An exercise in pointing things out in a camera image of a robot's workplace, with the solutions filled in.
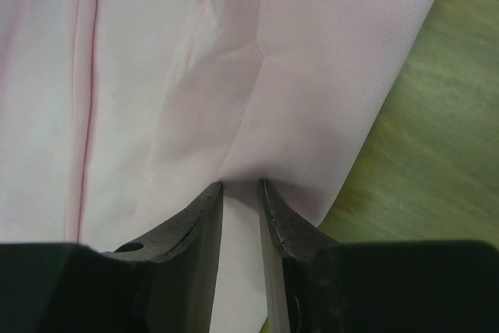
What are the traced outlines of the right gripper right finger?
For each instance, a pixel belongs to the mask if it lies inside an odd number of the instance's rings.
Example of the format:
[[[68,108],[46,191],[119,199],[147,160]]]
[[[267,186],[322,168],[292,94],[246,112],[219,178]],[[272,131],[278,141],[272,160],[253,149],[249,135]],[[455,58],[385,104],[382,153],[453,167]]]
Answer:
[[[272,332],[495,332],[498,251],[478,240],[340,243],[259,183]]]

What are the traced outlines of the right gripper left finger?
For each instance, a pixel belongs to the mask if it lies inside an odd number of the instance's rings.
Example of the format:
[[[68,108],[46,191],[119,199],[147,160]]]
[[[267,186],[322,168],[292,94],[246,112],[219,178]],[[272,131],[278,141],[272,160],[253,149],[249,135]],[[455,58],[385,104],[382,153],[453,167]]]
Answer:
[[[77,243],[1,247],[4,332],[207,332],[223,186],[113,252]]]

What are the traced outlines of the pink t shirt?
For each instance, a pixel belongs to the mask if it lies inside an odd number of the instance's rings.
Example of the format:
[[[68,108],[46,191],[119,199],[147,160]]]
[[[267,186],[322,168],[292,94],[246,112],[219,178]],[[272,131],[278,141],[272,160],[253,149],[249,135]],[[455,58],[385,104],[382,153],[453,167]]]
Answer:
[[[1,0],[1,240],[114,250],[225,184],[211,329],[266,319],[256,181],[318,224],[434,0]]]

